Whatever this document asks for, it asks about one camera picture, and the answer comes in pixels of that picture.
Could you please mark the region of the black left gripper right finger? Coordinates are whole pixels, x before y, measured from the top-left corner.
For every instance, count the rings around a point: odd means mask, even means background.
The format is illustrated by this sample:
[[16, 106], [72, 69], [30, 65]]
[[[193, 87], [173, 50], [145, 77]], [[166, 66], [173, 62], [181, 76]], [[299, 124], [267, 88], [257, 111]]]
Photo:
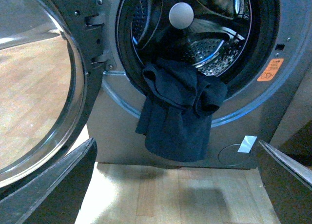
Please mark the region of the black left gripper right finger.
[[282, 224], [312, 222], [312, 171], [259, 141], [256, 148], [261, 180]]

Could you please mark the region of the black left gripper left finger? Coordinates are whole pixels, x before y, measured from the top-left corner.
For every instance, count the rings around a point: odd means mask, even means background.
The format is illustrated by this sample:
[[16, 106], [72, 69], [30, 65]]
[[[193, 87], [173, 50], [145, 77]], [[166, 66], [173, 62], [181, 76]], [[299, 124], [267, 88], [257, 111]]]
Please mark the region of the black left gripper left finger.
[[2, 224], [73, 224], [91, 181], [97, 143], [88, 139], [68, 155], [19, 182], [0, 201]]

